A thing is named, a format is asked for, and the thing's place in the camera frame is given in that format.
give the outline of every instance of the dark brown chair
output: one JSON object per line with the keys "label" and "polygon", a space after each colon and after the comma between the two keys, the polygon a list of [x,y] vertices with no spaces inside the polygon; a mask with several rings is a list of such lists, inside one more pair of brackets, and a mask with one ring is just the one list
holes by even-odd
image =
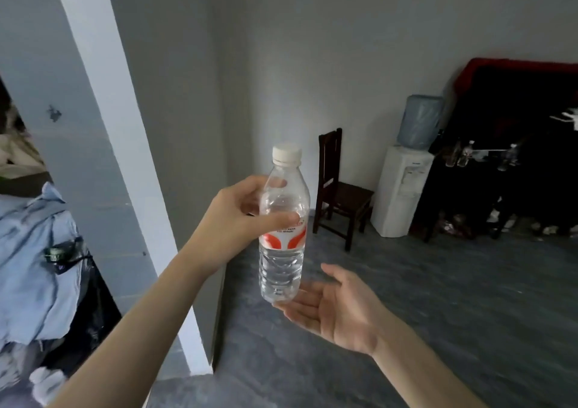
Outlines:
{"label": "dark brown chair", "polygon": [[[317,187],[313,233],[317,233],[319,227],[323,227],[343,237],[345,239],[345,251],[349,251],[357,220],[360,220],[359,231],[361,233],[365,231],[365,223],[371,216],[372,207],[369,204],[373,192],[339,181],[341,137],[341,128],[319,136],[319,185]],[[333,212],[349,218],[347,235],[321,223],[321,219],[326,213],[327,220],[330,221]]]}

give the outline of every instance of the gray floor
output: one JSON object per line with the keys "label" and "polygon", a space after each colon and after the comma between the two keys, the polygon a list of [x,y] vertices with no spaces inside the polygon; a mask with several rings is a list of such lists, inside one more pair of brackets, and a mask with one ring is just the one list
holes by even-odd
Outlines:
{"label": "gray floor", "polygon": [[[492,407],[578,405],[578,242],[505,234],[430,244],[368,227],[350,254],[326,230],[307,238],[305,276],[321,262],[359,274]],[[369,358],[286,321],[261,299],[257,246],[228,266],[216,374],[157,382],[149,408],[402,407]]]}

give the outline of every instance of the bottle label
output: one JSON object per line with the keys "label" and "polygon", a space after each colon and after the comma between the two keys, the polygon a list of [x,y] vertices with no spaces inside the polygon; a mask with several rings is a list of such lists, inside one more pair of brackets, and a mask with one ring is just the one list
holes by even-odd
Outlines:
{"label": "bottle label", "polygon": [[298,250],[305,247],[307,217],[301,218],[294,227],[266,233],[259,237],[259,243],[270,250]]}

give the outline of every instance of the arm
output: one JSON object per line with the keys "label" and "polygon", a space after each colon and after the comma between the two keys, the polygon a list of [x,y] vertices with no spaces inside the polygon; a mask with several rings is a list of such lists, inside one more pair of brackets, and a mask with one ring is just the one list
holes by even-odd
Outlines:
{"label": "arm", "polygon": [[249,177],[219,192],[184,248],[64,385],[50,408],[141,408],[207,277],[256,237],[299,221],[294,212],[246,215],[256,211],[265,181]]}
{"label": "arm", "polygon": [[293,302],[275,304],[289,320],[370,355],[410,408],[485,407],[357,275],[337,265],[322,270],[339,283],[302,282]]}

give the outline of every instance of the white bottle cap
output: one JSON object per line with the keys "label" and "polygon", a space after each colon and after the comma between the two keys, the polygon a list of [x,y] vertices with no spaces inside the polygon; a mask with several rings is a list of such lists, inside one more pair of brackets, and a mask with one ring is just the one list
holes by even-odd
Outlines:
{"label": "white bottle cap", "polygon": [[295,143],[280,143],[273,147],[273,163],[278,166],[299,166],[301,148]]}

